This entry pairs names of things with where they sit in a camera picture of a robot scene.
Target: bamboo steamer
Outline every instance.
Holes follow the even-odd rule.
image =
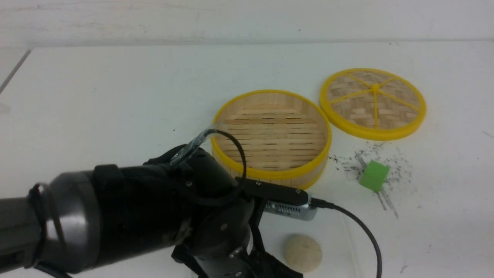
[[[280,90],[260,90],[227,102],[214,124],[223,124],[242,144],[247,178],[307,189],[328,160],[331,130],[324,112],[310,100]],[[242,160],[225,137],[212,140],[212,154],[234,177]]]
[[[321,108],[336,127],[370,140],[395,140],[422,124],[426,104],[405,79],[377,69],[337,72],[321,88]]]

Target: cable connector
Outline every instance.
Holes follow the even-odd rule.
[[[327,201],[324,201],[324,200],[321,200],[321,199],[316,199],[316,198],[312,198],[310,200],[310,204],[309,204],[311,207],[314,207],[314,208],[329,208],[329,209],[334,209],[335,208],[335,204],[333,203],[330,203],[330,202],[327,202]]]

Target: yellow plastic rim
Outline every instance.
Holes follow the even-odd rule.
[[[338,77],[342,75],[346,75],[352,72],[356,71],[369,71],[369,72],[375,72],[375,73],[380,73],[384,75],[388,75],[393,79],[399,80],[403,82],[405,85],[407,85],[415,94],[415,96],[418,99],[418,102],[420,104],[420,107],[418,108],[418,115],[417,117],[411,121],[409,124],[402,126],[400,128],[396,129],[390,129],[390,130],[380,130],[380,129],[373,129],[373,128],[367,128],[363,126],[359,126],[357,124],[351,123],[347,119],[343,118],[340,116],[337,112],[333,110],[331,107],[331,103],[327,98],[327,93],[330,84]],[[334,124],[337,128],[343,130],[344,132],[364,138],[364,139],[369,139],[369,140],[378,140],[378,141],[388,141],[388,140],[396,140],[396,139],[401,139],[404,138],[412,133],[414,133],[422,124],[422,121],[425,118],[426,114],[426,104],[425,100],[422,96],[422,94],[413,86],[410,82],[406,81],[405,79],[394,75],[392,73],[382,71],[382,70],[377,70],[377,69],[367,69],[367,68],[353,68],[353,69],[347,69],[344,71],[337,72],[331,77],[329,77],[323,84],[323,87],[321,88],[321,96],[320,96],[320,103],[323,111],[325,112],[326,116],[328,117],[329,121]]]
[[[287,95],[290,95],[290,96],[299,98],[299,99],[301,99],[301,100],[309,103],[314,108],[316,108],[317,111],[323,117],[324,122],[326,123],[326,125],[328,127],[328,140],[326,142],[326,145],[324,146],[324,149],[321,151],[321,153],[318,156],[316,156],[316,158],[314,158],[313,160],[309,161],[307,164],[304,164],[304,165],[302,165],[302,166],[300,166],[298,168],[293,168],[293,169],[290,169],[290,170],[283,170],[283,171],[264,171],[264,170],[259,170],[259,169],[254,169],[254,168],[247,167],[247,176],[251,176],[251,177],[254,177],[254,178],[257,178],[257,179],[264,179],[264,180],[284,180],[284,179],[291,179],[291,178],[295,178],[295,177],[299,177],[299,176],[305,175],[305,174],[309,173],[310,171],[312,171],[313,169],[315,169],[317,166],[319,166],[324,161],[324,159],[327,158],[327,156],[328,156],[329,146],[331,145],[331,128],[330,128],[330,125],[329,125],[329,121],[328,121],[327,117],[325,116],[324,112],[315,103],[313,103],[312,101],[304,98],[301,95],[297,95],[295,93],[291,93],[291,92],[287,92],[287,91],[282,91],[282,90],[258,90],[258,91],[248,92],[248,93],[242,94],[240,96],[237,96],[237,97],[231,99],[229,102],[225,103],[221,107],[221,109],[216,113],[216,115],[215,115],[215,117],[213,119],[213,124],[216,124],[216,120],[218,119],[219,115],[232,102],[234,102],[234,101],[236,101],[236,100],[238,100],[240,98],[246,97],[246,96],[251,95],[251,94],[256,94],[256,93],[283,93],[283,94],[287,94]],[[229,168],[233,169],[236,172],[239,172],[239,173],[242,172],[242,170],[243,170],[242,165],[240,163],[235,162],[230,157],[228,157],[221,150],[221,148],[218,145],[218,142],[216,141],[216,139],[214,137],[211,139],[211,144],[212,144],[213,150],[219,156],[221,162],[223,162],[226,166],[228,166]],[[313,180],[311,180],[308,183],[304,184],[301,187],[301,189],[310,187],[313,183],[316,182],[316,180],[319,178],[320,175],[321,175],[321,173],[319,173],[318,176],[315,177]]]

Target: beige dough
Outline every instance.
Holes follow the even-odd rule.
[[[306,235],[294,235],[285,243],[285,260],[297,272],[313,271],[321,264],[322,258],[319,244]]]

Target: green sponge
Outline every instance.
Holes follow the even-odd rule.
[[[382,184],[386,180],[388,172],[388,166],[382,165],[381,163],[372,160],[367,165],[364,174],[360,179],[360,184],[374,192],[379,192],[382,188]]]

